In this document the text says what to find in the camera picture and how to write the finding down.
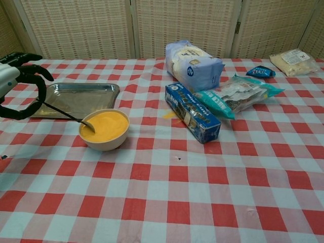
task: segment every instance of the robotic arm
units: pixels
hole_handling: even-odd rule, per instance
[[[0,117],[16,120],[25,119],[33,115],[42,105],[46,98],[46,85],[43,78],[35,73],[41,74],[49,81],[53,81],[52,75],[43,67],[38,65],[22,64],[28,61],[36,61],[43,58],[40,55],[30,53],[12,53],[0,59]],[[32,103],[25,110],[17,111],[1,106],[5,101],[5,95],[18,83],[34,84],[38,87],[39,101]]]

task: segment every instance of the tablecloth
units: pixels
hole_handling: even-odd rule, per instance
[[[269,60],[224,59],[222,82],[263,65],[285,91],[223,120],[202,145],[165,117],[174,79],[163,58],[35,63],[56,82],[118,84],[130,132],[99,152],[75,122],[2,119],[0,242],[324,242],[322,70],[285,77]],[[5,104],[35,96],[20,84]]]

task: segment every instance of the blue packaging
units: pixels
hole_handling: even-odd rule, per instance
[[[190,92],[219,86],[224,68],[222,59],[215,58],[187,40],[167,44],[167,71]]]
[[[167,85],[165,99],[200,143],[217,139],[221,123],[181,83]]]
[[[248,71],[247,75],[252,77],[275,77],[275,71],[264,66],[257,66]]]

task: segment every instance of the white bowl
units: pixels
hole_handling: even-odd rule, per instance
[[[125,117],[127,119],[128,122],[128,126],[126,128],[126,130],[124,131],[124,133],[122,133],[119,137],[111,139],[111,140],[107,140],[106,142],[92,142],[92,141],[88,141],[87,139],[85,139],[84,137],[82,137],[80,131],[81,131],[81,127],[83,126],[83,124],[80,124],[79,126],[79,135],[80,137],[84,140],[84,142],[91,148],[95,149],[95,150],[100,150],[100,151],[109,151],[109,150],[113,150],[119,146],[121,146],[121,144],[126,140],[127,135],[128,135],[128,129],[130,127],[130,120],[128,118],[128,116],[123,113],[120,110],[116,110],[116,109],[103,109],[103,110],[97,110],[89,115],[87,115],[83,121],[87,121],[90,118],[94,117],[95,115],[98,115],[100,113],[103,112],[108,112],[108,111],[113,111],[113,112],[117,112],[119,114],[121,114],[123,117]]]

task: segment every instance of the silver baking tray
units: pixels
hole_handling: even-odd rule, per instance
[[[115,84],[56,83],[47,88],[46,102],[83,119],[96,110],[113,108],[118,93]],[[69,119],[45,105],[31,117]]]

